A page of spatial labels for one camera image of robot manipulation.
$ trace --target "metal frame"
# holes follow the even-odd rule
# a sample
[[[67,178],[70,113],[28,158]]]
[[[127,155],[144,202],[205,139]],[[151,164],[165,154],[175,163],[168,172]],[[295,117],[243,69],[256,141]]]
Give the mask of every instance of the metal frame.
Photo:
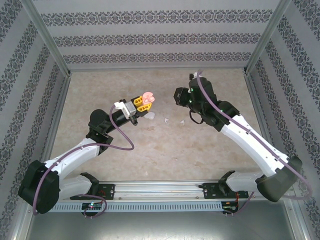
[[[83,73],[83,72],[118,72],[118,71],[157,71],[157,70],[192,70],[196,72],[201,70],[227,70],[227,69],[239,69],[241,67],[234,66],[159,66],[159,67],[123,67],[123,68],[84,68],[73,69],[71,73]]]
[[[268,22],[266,28],[264,29],[263,34],[261,35],[252,55],[249,58],[247,65],[244,68],[247,73],[250,73],[255,67],[260,55],[262,54],[273,32],[277,28],[277,25],[280,22],[281,17],[284,15],[290,3],[291,3],[291,0],[280,0],[278,5],[276,6],[270,18],[270,21]]]
[[[257,115],[258,123],[262,135],[267,140],[270,139],[268,129],[265,127],[266,122],[263,118],[262,109],[260,107],[257,95],[252,87],[252,81],[250,76],[244,75],[245,81],[248,86],[248,91],[252,100],[252,104]],[[56,109],[55,117],[53,120],[53,125],[49,132],[49,141],[45,147],[43,160],[48,159],[51,154],[54,140],[58,131],[60,117],[62,115],[64,102],[67,96],[69,83],[71,76],[68,76],[65,80],[61,97]],[[222,201],[234,201],[231,199],[204,199],[203,190],[198,186],[203,183],[217,182],[216,180],[184,180],[184,181],[116,181],[116,182],[101,182],[103,184],[115,184],[114,200],[108,200],[109,203],[113,205],[120,205],[121,203],[179,203],[179,204],[190,204],[197,202],[199,204],[203,203],[221,203]],[[252,201],[265,200],[263,196],[256,193]],[[303,218],[299,203],[297,201],[292,201],[290,199],[281,199],[284,202],[286,208],[287,216],[294,233],[295,239],[297,240],[310,240],[310,234],[308,232],[305,220]],[[71,203],[80,203],[78,200],[64,200],[59,202],[60,205],[68,205]],[[27,238],[28,230],[31,224],[33,214],[32,207],[26,202],[23,202],[20,207],[19,215],[15,227],[13,229],[12,240],[25,240]]]
[[[34,1],[33,0],[21,0],[23,8],[28,13],[29,17],[31,18],[34,26],[38,30],[39,34],[41,35],[44,43],[47,45],[50,53],[53,55],[56,63],[58,64],[59,68],[62,70],[63,75],[67,76],[70,73],[70,70],[67,66],[66,61],[63,58],[63,55],[59,51],[55,40],[51,36],[44,20],[42,19],[40,13],[38,12]]]
[[[58,131],[58,126],[60,118],[62,115],[64,103],[67,97],[67,92],[71,80],[70,70],[63,59],[54,39],[50,35],[45,23],[43,22],[38,10],[36,9],[32,0],[21,0],[23,7],[26,9],[30,18],[34,22],[34,25],[38,29],[41,37],[43,38],[45,44],[48,46],[50,52],[58,63],[59,67],[66,76],[66,80],[61,92],[60,100],[56,109],[55,116],[53,118],[53,125],[50,129],[48,142],[44,149],[42,160],[49,159],[52,148],[54,145],[55,137]],[[287,9],[290,0],[280,0],[278,6],[276,7],[271,19],[264,30],[254,52],[252,53],[247,66],[244,68],[244,79],[246,81],[249,95],[253,104],[254,111],[256,113],[257,121],[260,126],[262,136],[271,142],[271,137],[268,132],[266,121],[263,116],[261,106],[258,101],[258,97],[253,88],[253,83],[249,73],[255,66],[257,60],[259,59],[266,43],[270,39],[273,31],[277,27],[277,24],[282,17],[284,11]],[[123,71],[126,69],[115,69],[116,71]],[[140,68],[138,70],[150,70],[150,68]],[[216,182],[214,180],[197,180],[197,181],[118,181],[118,182],[103,182],[115,184],[114,200],[108,201],[110,203],[221,203],[221,201],[234,201],[235,199],[204,199],[203,190],[198,188],[198,185],[207,182]],[[254,195],[252,201],[265,200],[259,193]],[[300,205],[297,201],[292,201],[290,199],[281,199],[284,202],[286,212],[293,230],[294,236],[297,240],[309,240],[310,234],[308,232],[305,220],[303,218]],[[80,201],[61,201],[58,204],[67,205],[70,203],[75,203]],[[28,234],[28,230],[32,220],[32,207],[26,202],[22,202],[19,214],[16,219],[15,227],[12,232],[11,240],[25,240]]]

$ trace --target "enclosure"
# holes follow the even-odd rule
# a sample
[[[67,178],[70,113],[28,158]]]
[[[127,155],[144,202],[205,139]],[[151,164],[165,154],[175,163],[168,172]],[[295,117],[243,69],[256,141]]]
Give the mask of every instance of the enclosure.
[[[49,239],[45,233],[88,239],[79,230],[84,226],[95,229],[97,239],[320,239],[319,4],[1,0],[0,239]],[[269,203],[257,194],[236,220],[197,211],[109,212],[99,223],[57,209],[32,216],[30,206],[18,197],[28,165],[53,159],[81,142],[92,111],[108,113],[120,99],[144,92],[154,94],[155,118],[121,127],[135,150],[108,149],[68,177],[88,172],[126,189],[116,191],[112,206],[146,202],[124,201],[122,194],[130,185],[144,186],[148,194],[154,191],[150,186],[172,194],[183,186],[194,201],[203,195],[192,186],[216,181],[230,170],[258,171],[234,141],[206,124],[195,124],[188,109],[176,105],[175,89],[188,87],[189,74],[199,69],[219,100],[232,103],[277,149],[302,160],[301,174],[313,189],[309,200]],[[112,144],[127,146],[117,131],[110,135]],[[143,195],[144,187],[136,194]],[[306,191],[299,180],[289,194]],[[184,204],[179,197],[176,202]],[[215,227],[210,228],[210,221]],[[121,222],[125,230],[116,224]],[[105,230],[98,230],[104,225]],[[71,228],[79,229],[71,235]]]

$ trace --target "black bracket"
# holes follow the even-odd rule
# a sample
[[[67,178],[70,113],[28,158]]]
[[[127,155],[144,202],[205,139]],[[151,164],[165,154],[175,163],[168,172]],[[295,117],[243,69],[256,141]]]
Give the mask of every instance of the black bracket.
[[[204,199],[235,199],[237,198],[235,191],[229,191],[227,194],[223,193],[219,188],[219,182],[205,182],[199,185],[203,189]],[[247,199],[249,194],[247,191],[238,191],[239,199]]]
[[[99,196],[104,198],[105,200],[113,200],[115,196],[115,187],[114,184],[99,184],[97,189],[97,194],[95,196]],[[86,197],[86,196],[72,196],[71,200],[97,200],[94,197]]]
[[[83,172],[80,175],[86,177],[92,183],[89,191],[86,194],[99,196],[104,198],[105,200],[114,199],[116,185],[99,183],[98,179],[96,179],[94,176],[92,176],[87,172]],[[97,200],[97,198],[87,197],[87,196],[72,196],[70,197],[70,199],[71,200]]]

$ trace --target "cable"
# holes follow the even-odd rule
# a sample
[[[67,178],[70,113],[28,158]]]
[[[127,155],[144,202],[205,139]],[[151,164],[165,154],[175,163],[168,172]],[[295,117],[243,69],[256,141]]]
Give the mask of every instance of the cable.
[[[202,124],[203,122],[204,122],[204,120],[203,119],[201,119],[201,122],[197,122],[196,120],[194,120],[194,118],[192,117],[192,111],[190,110],[189,111],[189,117],[190,117],[190,119],[194,122],[194,123],[196,123],[196,124]]]
[[[253,192],[251,193],[251,195],[248,197],[248,199],[245,201],[245,203],[243,204],[243,206],[242,206],[238,211],[236,211],[235,213],[233,213],[233,212],[231,212],[231,211],[229,211],[229,210],[225,210],[225,209],[223,209],[223,211],[231,214],[232,217],[233,217],[234,215],[238,214],[238,213],[241,213],[241,212],[247,207],[248,203],[250,202],[250,200],[252,199],[252,197],[254,196],[254,194],[255,194],[255,192],[253,191]]]
[[[239,206],[239,193],[238,192],[236,192],[235,193],[235,195],[236,195],[236,208]]]
[[[272,156],[275,157],[276,160],[278,160],[280,163],[282,163],[285,167],[287,167],[291,172],[293,172],[304,184],[306,185],[308,189],[308,193],[305,196],[302,197],[296,197],[296,196],[288,196],[284,195],[283,197],[288,198],[288,199],[293,199],[293,200],[307,200],[312,196],[312,188],[310,183],[300,174],[298,173],[295,169],[293,169],[289,164],[287,164],[285,161],[283,161],[277,154],[275,154],[258,136],[256,136],[253,132],[251,132],[249,129],[247,129],[245,126],[241,125],[234,119],[232,119],[230,116],[225,114],[224,112],[220,111],[220,109],[214,104],[214,102],[210,99],[208,94],[206,93],[204,87],[202,86],[202,83],[200,81],[200,75],[202,74],[202,71],[198,71],[196,74],[196,80],[197,83],[201,89],[202,94],[204,95],[205,99],[210,103],[210,105],[218,111],[222,116],[227,118],[230,122],[234,123],[237,125],[239,128],[245,130],[247,133],[249,133],[254,139],[256,139]]]
[[[113,149],[118,149],[118,150],[124,150],[124,151],[132,151],[133,149],[135,149],[135,145],[134,143],[131,141],[131,139],[116,125],[115,121],[112,118],[112,112],[115,109],[115,106],[113,105],[110,109],[109,112],[109,116],[110,116],[110,122],[112,123],[112,125],[114,126],[115,129],[117,129],[120,134],[130,143],[131,148],[125,148],[125,147],[119,147],[119,146],[114,146],[114,145],[110,145],[110,144],[104,144],[104,143],[89,143],[89,144],[85,144],[82,146],[78,146],[70,151],[68,151],[65,155],[63,155],[62,157],[60,157],[56,162],[54,162],[43,174],[43,176],[40,179],[40,182],[36,188],[35,194],[34,194],[34,198],[33,198],[33,204],[32,204],[32,213],[33,215],[38,215],[36,206],[37,206],[37,201],[38,201],[38,196],[39,196],[39,192],[41,189],[42,184],[44,183],[44,180],[46,178],[46,176],[50,173],[50,171],[58,165],[58,163],[60,163],[63,159],[65,159],[67,156],[69,156],[70,154],[78,151],[78,150],[82,150],[84,148],[87,147],[92,147],[92,146],[105,146],[105,147],[109,147],[109,148],[113,148]]]
[[[101,197],[101,196],[95,196],[95,195],[89,195],[89,194],[79,194],[77,195],[79,197],[89,197],[89,198],[96,198],[96,199],[100,199],[101,200],[101,203],[103,202],[104,203],[104,208],[102,211],[98,212],[96,215],[94,216],[88,216],[86,215],[86,212],[87,210],[89,210],[90,208],[86,208],[83,212],[83,215],[84,215],[84,218],[90,218],[90,219],[94,219],[96,217],[99,217],[101,214],[103,214],[106,210],[107,210],[107,201]]]

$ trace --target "pink object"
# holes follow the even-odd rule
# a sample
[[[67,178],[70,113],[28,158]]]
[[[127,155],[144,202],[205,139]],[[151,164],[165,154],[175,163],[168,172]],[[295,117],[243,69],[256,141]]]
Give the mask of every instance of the pink object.
[[[150,104],[153,103],[155,101],[155,98],[153,97],[153,93],[152,92],[145,92],[142,95],[142,105],[146,105],[146,104]]]

